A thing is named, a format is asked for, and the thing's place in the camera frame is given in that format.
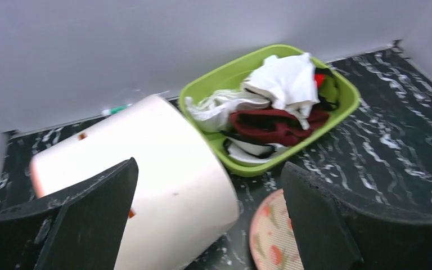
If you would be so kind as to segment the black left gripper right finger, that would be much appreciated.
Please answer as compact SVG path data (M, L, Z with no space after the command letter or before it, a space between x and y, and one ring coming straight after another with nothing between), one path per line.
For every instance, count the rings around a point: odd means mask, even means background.
M432 215L375 202L286 162L281 185L305 269L432 269Z

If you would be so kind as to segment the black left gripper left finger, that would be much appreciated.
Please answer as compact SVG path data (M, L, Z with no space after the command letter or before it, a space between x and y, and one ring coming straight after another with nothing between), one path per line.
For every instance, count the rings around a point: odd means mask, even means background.
M113 269L138 181L134 158L0 211L0 269Z

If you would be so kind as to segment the floral mesh laundry bag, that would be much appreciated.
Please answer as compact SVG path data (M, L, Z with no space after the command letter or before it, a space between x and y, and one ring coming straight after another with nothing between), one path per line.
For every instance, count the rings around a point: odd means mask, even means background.
M249 229L249 247L258 270L303 270L282 189L257 208Z

